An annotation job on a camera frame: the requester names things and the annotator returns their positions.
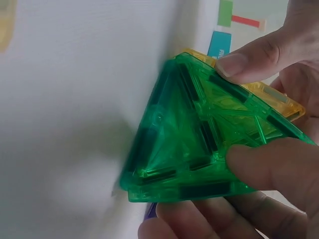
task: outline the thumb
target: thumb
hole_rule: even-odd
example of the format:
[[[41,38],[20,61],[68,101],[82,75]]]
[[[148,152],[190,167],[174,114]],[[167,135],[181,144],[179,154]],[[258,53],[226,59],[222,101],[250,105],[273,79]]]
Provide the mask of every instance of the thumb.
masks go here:
[[[236,84],[265,80],[301,60],[294,35],[284,26],[218,59],[216,69]]]
[[[319,147],[292,138],[258,148],[234,146],[227,153],[230,170],[258,190],[278,190],[311,218],[319,209]]]

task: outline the human hand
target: human hand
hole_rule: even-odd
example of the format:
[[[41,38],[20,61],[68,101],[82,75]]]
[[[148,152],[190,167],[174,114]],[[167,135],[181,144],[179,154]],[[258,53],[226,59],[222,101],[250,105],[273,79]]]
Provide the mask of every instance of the human hand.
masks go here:
[[[219,59],[216,68],[236,84],[265,80],[299,102],[307,116],[297,123],[319,142],[319,0],[290,0],[283,27]]]
[[[216,67],[244,84],[278,72],[272,86],[304,105],[298,126],[319,142],[319,1],[290,0],[284,26],[221,58]],[[261,192],[177,204],[159,204],[141,239],[314,239],[319,235],[319,148],[286,138],[259,148],[235,146],[227,164],[258,190],[278,190],[303,214]]]
[[[143,222],[140,239],[317,239],[319,148],[297,139],[259,148],[236,146],[227,154],[235,175],[259,190],[279,190],[306,214],[262,192],[203,201],[158,204],[159,218]]]

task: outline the blue label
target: blue label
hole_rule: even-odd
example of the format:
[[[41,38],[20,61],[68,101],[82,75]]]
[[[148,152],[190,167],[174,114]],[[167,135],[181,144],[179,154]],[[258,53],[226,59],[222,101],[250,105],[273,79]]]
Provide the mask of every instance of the blue label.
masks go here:
[[[208,49],[208,56],[220,58],[230,52],[231,34],[214,31],[211,38],[210,46]]]

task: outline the green pyramid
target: green pyramid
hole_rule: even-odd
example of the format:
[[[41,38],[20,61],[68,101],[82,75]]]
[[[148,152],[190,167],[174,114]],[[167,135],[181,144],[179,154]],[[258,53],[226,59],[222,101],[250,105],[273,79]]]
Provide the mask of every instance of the green pyramid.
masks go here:
[[[233,144],[257,147],[280,137],[313,143],[260,98],[182,53],[164,65],[120,184],[131,202],[251,192],[228,170],[227,149]]]

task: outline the red bar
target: red bar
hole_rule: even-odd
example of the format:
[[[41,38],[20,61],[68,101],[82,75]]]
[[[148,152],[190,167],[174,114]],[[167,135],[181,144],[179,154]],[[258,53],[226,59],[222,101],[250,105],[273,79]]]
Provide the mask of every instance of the red bar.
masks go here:
[[[259,27],[260,22],[257,20],[252,20],[252,19],[248,19],[248,18],[244,18],[244,17],[240,17],[240,16],[234,16],[232,15],[231,20],[237,23],[241,23],[241,24],[245,24],[245,25],[249,25],[249,26],[254,26],[254,27]]]

